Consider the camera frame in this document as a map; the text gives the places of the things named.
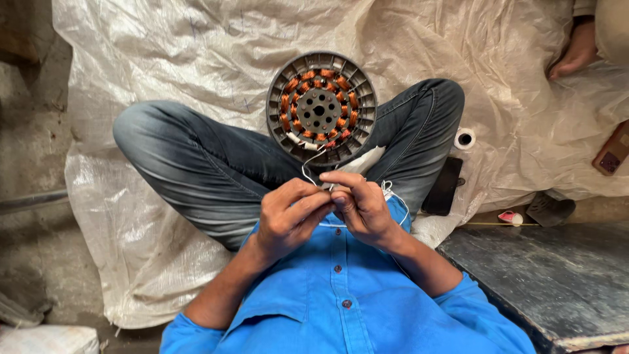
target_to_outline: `white tarp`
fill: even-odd
[[[267,134],[265,97],[289,59],[310,50],[352,58],[383,103],[422,79],[465,91],[461,126],[474,148],[448,217],[418,218],[436,246],[477,211],[555,187],[571,198],[629,195],[629,166],[604,177],[591,160],[629,117],[629,71],[597,64],[549,83],[545,70],[571,28],[572,1],[53,0],[73,46],[68,112],[75,137],[65,176],[122,328],[172,319],[230,259],[178,216],[117,150],[115,117],[174,100]]]

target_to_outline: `forearm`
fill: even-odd
[[[455,288],[463,274],[436,251],[417,241],[401,227],[394,227],[387,238],[393,240],[389,253],[411,280],[428,296],[439,296]]]
[[[184,315],[201,327],[227,329],[245,292],[271,264],[251,235],[236,256],[190,303]]]

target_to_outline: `copper coil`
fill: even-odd
[[[316,75],[315,71],[314,71],[314,70],[310,70],[310,71],[308,71],[306,74],[303,74],[303,75],[301,76],[301,80],[302,80],[302,81],[310,80],[310,79],[312,79],[315,75]]]
[[[349,93],[349,97],[350,97],[350,105],[352,106],[352,109],[355,110],[358,108],[358,99],[356,98],[356,93],[354,92],[350,92]]]
[[[310,84],[309,83],[302,83],[301,86],[299,87],[299,89],[297,89],[298,93],[304,94],[306,93],[306,91],[308,91],[310,89]]]
[[[356,126],[356,121],[358,120],[358,111],[352,111],[350,115],[350,128],[354,128]]]
[[[341,136],[339,136],[338,138],[343,140],[345,138],[347,138],[348,136],[350,136],[352,132],[349,129],[346,129],[343,133],[341,133]]]
[[[343,75],[339,75],[337,78],[337,84],[339,85],[339,87],[341,87],[342,89],[344,89],[345,91],[350,89],[350,85],[349,83],[347,83],[347,80],[343,77]]]
[[[297,77],[292,78],[286,84],[286,86],[284,86],[284,92],[290,93],[292,90],[294,90],[297,87],[298,84],[299,84],[299,79]]]
[[[338,135],[338,130],[336,127],[332,128],[332,130],[328,133],[328,139],[332,139]]]
[[[293,119],[292,120],[292,127],[295,128],[295,130],[297,130],[298,132],[302,131],[304,129],[304,127],[301,125],[301,122],[299,121],[299,119]]]
[[[291,124],[288,122],[288,117],[285,113],[280,113],[279,120],[282,122],[282,126],[284,127],[284,131],[291,131]]]
[[[288,111],[288,94],[285,93],[282,95],[282,104],[279,109],[280,113],[286,113]]]
[[[345,121],[346,121],[346,119],[343,119],[343,118],[337,119],[336,127],[337,127],[338,130],[341,130],[343,128],[343,126],[345,125]]]
[[[334,75],[337,73],[334,70],[321,69],[319,74],[323,77],[327,77],[328,79],[334,79]]]

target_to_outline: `denim leg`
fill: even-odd
[[[135,104],[120,114],[113,130],[148,184],[230,251],[238,250],[258,221],[262,197],[301,177],[301,163],[271,138],[178,103]]]
[[[368,181],[392,182],[391,190],[409,208],[411,219],[432,188],[454,144],[465,94],[447,79],[413,85],[378,107],[374,133],[363,151],[386,146],[367,172]]]

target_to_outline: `thread spool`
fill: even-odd
[[[476,144],[476,134],[472,129],[460,128],[454,137],[454,146],[459,150],[468,150]]]

